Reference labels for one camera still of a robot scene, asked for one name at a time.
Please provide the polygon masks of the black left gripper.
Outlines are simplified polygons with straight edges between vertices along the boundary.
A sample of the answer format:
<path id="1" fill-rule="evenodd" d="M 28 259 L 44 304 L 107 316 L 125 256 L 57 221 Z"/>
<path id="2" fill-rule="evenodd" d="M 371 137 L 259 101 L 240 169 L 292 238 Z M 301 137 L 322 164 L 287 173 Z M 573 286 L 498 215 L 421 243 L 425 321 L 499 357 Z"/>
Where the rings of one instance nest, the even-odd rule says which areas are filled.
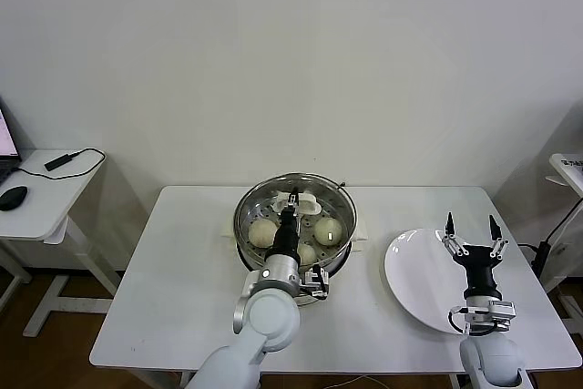
<path id="1" fill-rule="evenodd" d="M 271 246 L 271 254 L 285 255 L 293 258 L 298 264 L 301 257 L 298 253 L 299 235 L 297 232 L 297 216 L 300 211 L 299 189 L 294 187 L 290 195 L 281 200 L 280 227 L 277 229 Z"/>

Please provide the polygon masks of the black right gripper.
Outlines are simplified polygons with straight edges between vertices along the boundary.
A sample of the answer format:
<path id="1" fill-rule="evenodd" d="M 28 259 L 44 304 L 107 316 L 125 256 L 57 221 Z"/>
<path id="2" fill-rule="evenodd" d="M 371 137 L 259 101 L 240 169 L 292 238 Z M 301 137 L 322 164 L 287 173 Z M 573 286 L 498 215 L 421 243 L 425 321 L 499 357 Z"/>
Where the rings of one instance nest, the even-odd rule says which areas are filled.
<path id="1" fill-rule="evenodd" d="M 492 215 L 489 216 L 489 228 L 491 248 L 474 245 L 466 248 L 465 244 L 456 237 L 452 212 L 448 213 L 442 243 L 453 260 L 465 269 L 467 282 L 467 288 L 464 290 L 465 299 L 475 296 L 500 299 L 493 269 L 503 260 L 509 240 L 502 235 L 502 230 Z"/>

